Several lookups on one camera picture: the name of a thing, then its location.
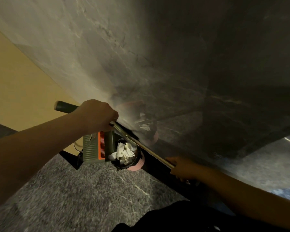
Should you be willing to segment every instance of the black trash bag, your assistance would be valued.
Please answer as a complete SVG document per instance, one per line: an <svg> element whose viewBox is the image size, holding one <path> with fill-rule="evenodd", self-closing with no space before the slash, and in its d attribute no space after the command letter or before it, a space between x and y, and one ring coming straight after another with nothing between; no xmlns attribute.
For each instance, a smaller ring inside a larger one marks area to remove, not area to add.
<svg viewBox="0 0 290 232"><path fill-rule="evenodd" d="M124 138L121 138L118 141L116 141L115 142L116 148L118 146L118 143L126 144L127 140L124 139ZM127 164L127 165L120 164L118 159L113 160L112 164L116 167L117 170L127 169L128 167L135 166L139 162L139 160L140 160L140 158L142 156L140 153L141 153L141 148L138 146L137 149L136 149L136 152L135 152L135 159L133 160L133 162L131 164Z"/></svg>

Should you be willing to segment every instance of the person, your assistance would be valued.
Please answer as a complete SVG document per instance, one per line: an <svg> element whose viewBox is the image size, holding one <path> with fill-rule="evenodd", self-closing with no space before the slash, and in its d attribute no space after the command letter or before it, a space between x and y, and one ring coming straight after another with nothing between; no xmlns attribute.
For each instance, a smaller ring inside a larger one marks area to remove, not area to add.
<svg viewBox="0 0 290 232"><path fill-rule="evenodd" d="M110 131L118 113L107 103L85 101L74 112L0 139L0 205L19 190L58 152L81 136ZM196 179L217 192L236 214L180 201L146 213L135 226L118 224L113 231L290 230L290 200L240 182L222 172L182 157L169 157L171 174Z"/></svg>

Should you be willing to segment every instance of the person's left arm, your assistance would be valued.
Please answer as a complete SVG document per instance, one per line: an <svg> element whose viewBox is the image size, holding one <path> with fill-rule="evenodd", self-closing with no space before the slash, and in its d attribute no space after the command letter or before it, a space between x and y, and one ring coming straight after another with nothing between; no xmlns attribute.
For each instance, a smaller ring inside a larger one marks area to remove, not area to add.
<svg viewBox="0 0 290 232"><path fill-rule="evenodd" d="M0 139L0 205L58 152L80 137L112 129L118 113L107 103L85 101L74 112Z"/></svg>

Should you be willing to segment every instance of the forearm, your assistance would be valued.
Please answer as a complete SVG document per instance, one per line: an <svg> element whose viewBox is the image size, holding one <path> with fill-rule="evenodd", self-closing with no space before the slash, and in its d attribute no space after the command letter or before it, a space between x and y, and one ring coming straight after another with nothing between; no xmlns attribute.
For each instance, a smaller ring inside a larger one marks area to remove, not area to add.
<svg viewBox="0 0 290 232"><path fill-rule="evenodd" d="M73 113L0 139L0 205L62 149L85 134Z"/></svg>
<svg viewBox="0 0 290 232"><path fill-rule="evenodd" d="M195 178L216 191L235 213L290 229L290 200L201 166Z"/></svg>

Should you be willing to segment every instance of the person's right arm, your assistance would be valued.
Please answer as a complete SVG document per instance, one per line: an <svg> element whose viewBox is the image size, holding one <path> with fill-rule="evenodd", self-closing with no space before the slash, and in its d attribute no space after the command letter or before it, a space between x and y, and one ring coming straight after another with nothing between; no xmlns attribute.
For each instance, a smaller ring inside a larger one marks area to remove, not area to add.
<svg viewBox="0 0 290 232"><path fill-rule="evenodd" d="M234 213L290 230L290 200L182 157L168 157L167 160L176 165L171 174L206 184Z"/></svg>

